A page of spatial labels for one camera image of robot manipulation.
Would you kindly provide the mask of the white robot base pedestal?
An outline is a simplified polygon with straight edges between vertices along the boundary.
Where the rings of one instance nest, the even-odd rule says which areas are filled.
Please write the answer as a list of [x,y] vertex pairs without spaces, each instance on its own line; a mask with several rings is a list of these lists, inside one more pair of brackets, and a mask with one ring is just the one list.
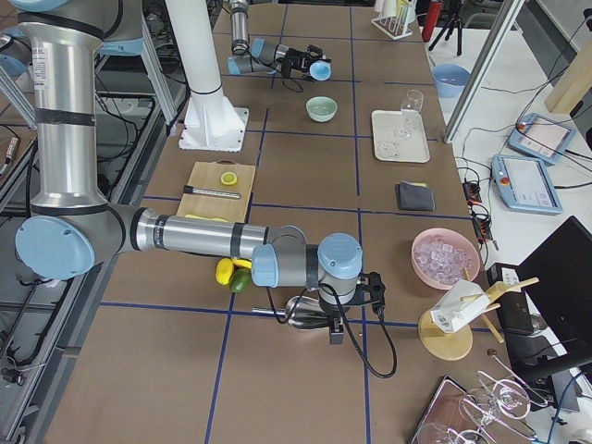
[[179,147],[240,151],[249,110],[234,107],[223,91],[205,1],[168,0],[166,9],[191,94]]

